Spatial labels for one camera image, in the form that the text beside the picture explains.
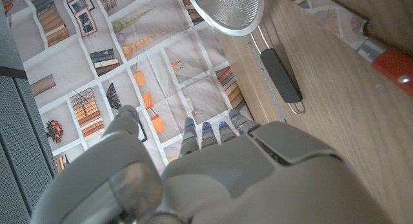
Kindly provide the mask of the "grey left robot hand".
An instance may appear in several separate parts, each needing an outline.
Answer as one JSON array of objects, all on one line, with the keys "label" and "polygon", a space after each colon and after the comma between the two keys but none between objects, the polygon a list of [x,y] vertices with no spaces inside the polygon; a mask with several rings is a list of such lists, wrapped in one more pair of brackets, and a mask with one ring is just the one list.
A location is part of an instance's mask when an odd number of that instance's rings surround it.
[{"label": "grey left robot hand", "polygon": [[63,169],[32,223],[390,223],[344,159],[283,122],[237,110],[196,136],[187,118],[179,157],[158,172],[125,105],[100,141]]}]

